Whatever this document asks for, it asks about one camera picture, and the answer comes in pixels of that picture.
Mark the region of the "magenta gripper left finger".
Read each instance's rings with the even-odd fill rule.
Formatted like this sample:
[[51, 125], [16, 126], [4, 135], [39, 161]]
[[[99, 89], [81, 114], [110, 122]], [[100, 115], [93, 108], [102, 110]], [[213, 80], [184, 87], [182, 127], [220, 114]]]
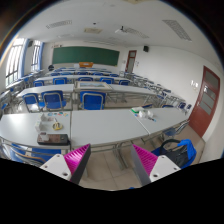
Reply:
[[41, 169], [79, 184], [91, 155], [91, 145], [79, 147], [65, 155], [56, 154], [41, 166]]

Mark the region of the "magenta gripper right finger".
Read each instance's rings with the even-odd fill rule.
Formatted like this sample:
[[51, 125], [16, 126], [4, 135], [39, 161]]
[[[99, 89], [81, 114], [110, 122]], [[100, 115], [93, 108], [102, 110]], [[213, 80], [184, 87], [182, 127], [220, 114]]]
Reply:
[[156, 156], [137, 145], [132, 145], [131, 155], [137, 176], [142, 186], [148, 185], [180, 170], [180, 168], [165, 155]]

